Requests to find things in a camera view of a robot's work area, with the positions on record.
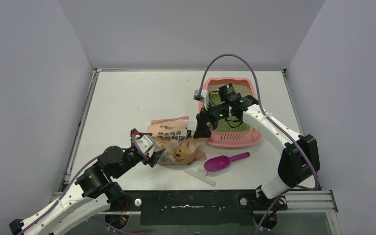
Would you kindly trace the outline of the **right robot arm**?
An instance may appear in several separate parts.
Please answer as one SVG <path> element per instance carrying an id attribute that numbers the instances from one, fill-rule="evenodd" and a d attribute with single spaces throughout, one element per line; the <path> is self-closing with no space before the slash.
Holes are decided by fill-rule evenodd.
<path id="1" fill-rule="evenodd" d="M 260 107 L 256 98 L 235 92 L 231 83 L 218 88 L 217 93 L 221 100 L 219 105 L 208 100 L 206 90 L 194 92 L 193 98 L 201 101 L 203 107 L 196 115 L 193 138 L 210 138 L 211 129 L 217 128 L 220 120 L 236 117 L 262 134 L 281 154 L 275 176 L 257 189 L 256 204 L 260 208 L 270 208 L 275 197 L 297 187 L 310 176 L 317 176 L 320 161 L 317 141 L 312 135 L 303 136 L 286 127 Z"/>

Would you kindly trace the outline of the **white bag clip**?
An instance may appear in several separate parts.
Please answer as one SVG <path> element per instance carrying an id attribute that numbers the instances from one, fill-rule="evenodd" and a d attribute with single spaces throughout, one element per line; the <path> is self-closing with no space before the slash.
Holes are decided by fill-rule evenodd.
<path id="1" fill-rule="evenodd" d="M 189 168 L 186 168 L 184 170 L 184 172 L 210 186 L 216 186 L 216 182 L 213 181 L 212 179 L 208 178 L 207 177 L 207 172 L 202 169 L 202 168 L 198 168 L 196 171 L 192 170 L 192 169 L 189 169 Z"/>

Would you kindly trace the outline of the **purple litter scoop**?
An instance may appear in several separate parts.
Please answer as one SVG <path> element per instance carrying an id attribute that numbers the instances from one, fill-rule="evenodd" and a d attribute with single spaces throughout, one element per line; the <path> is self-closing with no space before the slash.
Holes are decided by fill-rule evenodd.
<path id="1" fill-rule="evenodd" d="M 233 155 L 230 157 L 225 156 L 225 155 L 220 155 L 220 156 L 207 160 L 204 163 L 204 169 L 208 172 L 221 171 L 221 170 L 228 168 L 231 163 L 246 159 L 250 156 L 251 156 L 250 152 L 244 152 L 244 153 Z"/>

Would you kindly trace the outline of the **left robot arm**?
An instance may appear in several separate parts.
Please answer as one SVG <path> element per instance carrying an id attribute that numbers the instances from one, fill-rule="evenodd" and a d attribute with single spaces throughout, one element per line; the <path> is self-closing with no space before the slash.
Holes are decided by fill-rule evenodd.
<path id="1" fill-rule="evenodd" d="M 153 152 L 147 160 L 135 147 L 126 150 L 110 146 L 85 164 L 63 193 L 41 211 L 10 224 L 14 235 L 64 235 L 99 212 L 121 210 L 126 194 L 116 179 L 138 163 L 154 167 L 165 149 Z"/>

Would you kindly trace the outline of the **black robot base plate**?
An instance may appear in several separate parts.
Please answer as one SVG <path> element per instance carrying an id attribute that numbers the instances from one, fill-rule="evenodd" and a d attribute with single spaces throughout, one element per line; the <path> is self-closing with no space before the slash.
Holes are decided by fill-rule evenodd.
<path id="1" fill-rule="evenodd" d="M 231 190 L 128 190 L 123 211 L 109 209 L 102 216 L 109 224 L 141 226 L 220 225 L 252 226 L 271 210 L 286 210 L 284 203 L 258 196 L 254 189 Z"/>

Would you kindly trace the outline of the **beige cat litter bag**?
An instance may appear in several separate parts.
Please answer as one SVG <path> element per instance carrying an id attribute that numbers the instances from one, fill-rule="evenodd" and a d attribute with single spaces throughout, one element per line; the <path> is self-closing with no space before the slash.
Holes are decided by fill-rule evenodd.
<path id="1" fill-rule="evenodd" d="M 164 149 L 158 164 L 190 165 L 207 159 L 200 149 L 204 139 L 193 138 L 194 131 L 188 129 L 189 117 L 152 120 L 147 132 L 152 134 L 155 151 Z"/>

